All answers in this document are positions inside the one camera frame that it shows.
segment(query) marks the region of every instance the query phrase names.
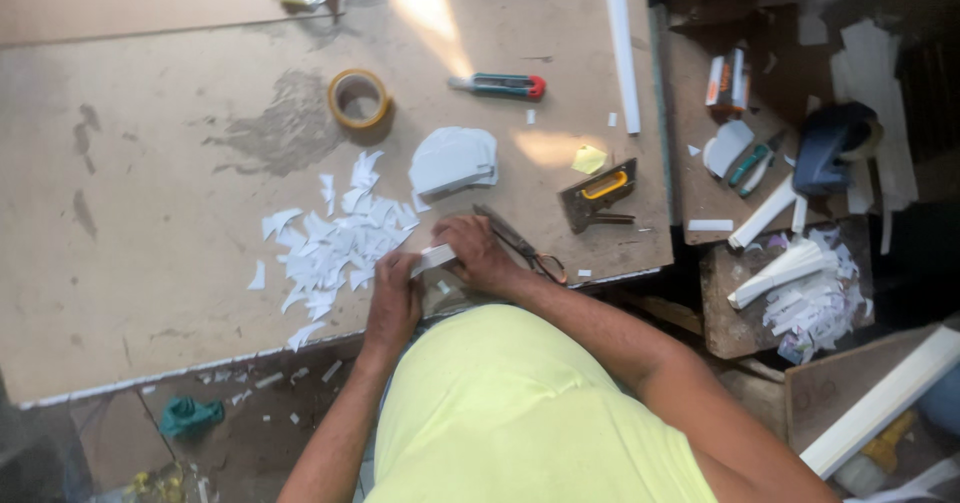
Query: hand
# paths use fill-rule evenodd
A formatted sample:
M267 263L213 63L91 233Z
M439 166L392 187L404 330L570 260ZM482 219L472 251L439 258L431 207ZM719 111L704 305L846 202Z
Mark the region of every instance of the hand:
M444 218L433 227L433 245L450 244L459 265L451 270L471 288L510 298L515 278L528 274L497 242L483 215Z
M395 362L421 318L424 289L410 279L419 260L419 254L391 251L376 262L363 348L379 359Z

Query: man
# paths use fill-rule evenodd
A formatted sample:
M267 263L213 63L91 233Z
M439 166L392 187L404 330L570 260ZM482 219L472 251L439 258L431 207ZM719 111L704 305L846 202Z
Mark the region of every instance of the man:
M391 374L369 502L837 501L678 341L521 268L486 217L433 234L464 283L522 309L452 316L401 358L421 316L418 256L387 254L353 372L281 503L352 499Z

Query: scissors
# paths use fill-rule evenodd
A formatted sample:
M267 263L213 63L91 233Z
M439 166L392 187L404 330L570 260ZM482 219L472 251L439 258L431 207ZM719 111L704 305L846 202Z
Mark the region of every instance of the scissors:
M504 242L510 244L510 247L516 250L517 253L521 254L523 259L527 260L527 264L530 265L531 270L534 270L537 274L546 276L546 278L555 284L562 286L567 284L567 270L564 269L564 264L561 263L559 259L550 254L536 251L534 247L530 245L530 242L523 239L520 233L511 227L505 219L500 217L500 214L494 212L487 205L473 205L473 211L478 215L485 215L489 219L489 226L493 229L493 232L496 233L499 238L503 239ZM551 266L556 266L558 269L551 270Z

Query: yellow paper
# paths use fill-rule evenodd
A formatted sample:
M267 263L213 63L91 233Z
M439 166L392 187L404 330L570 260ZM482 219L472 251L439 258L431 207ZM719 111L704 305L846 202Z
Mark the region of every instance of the yellow paper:
M593 174L607 161L607 153L599 148L585 144L577 149L577 156L573 159L571 168L582 173Z

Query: sunlight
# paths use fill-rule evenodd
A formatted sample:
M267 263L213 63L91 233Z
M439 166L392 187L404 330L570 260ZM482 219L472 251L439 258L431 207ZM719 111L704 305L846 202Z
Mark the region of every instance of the sunlight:
M570 167L577 149L588 144L608 151L607 144L593 136L574 136L564 132L510 131L516 148L531 162L548 168Z
M390 1L402 18L413 23L412 28L452 75L466 77L474 73L460 43L460 33L453 21L448 0Z

